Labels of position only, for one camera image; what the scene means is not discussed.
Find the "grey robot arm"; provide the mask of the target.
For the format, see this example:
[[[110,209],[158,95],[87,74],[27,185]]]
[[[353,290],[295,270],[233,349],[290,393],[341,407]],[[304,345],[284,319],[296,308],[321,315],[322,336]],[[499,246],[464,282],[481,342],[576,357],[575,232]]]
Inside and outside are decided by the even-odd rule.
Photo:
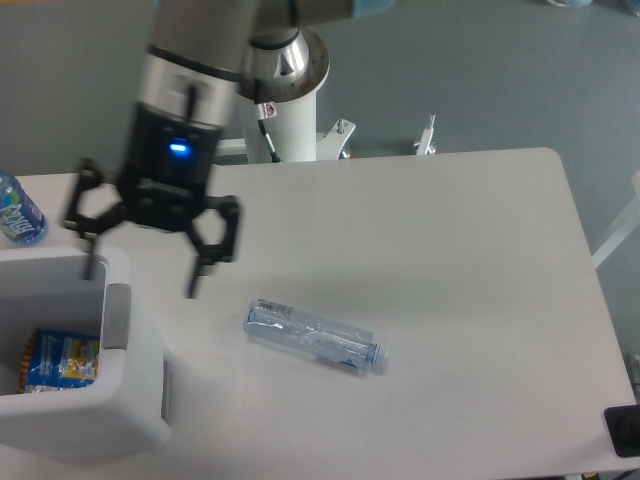
[[[146,47],[121,167],[83,159],[63,226],[86,245],[91,279],[103,234],[125,222],[183,233],[196,255],[189,294],[213,265],[232,262],[242,215],[233,195],[212,196],[213,159],[235,96],[265,85],[245,70],[253,42],[285,47],[306,27],[384,12],[387,1],[164,1]]]

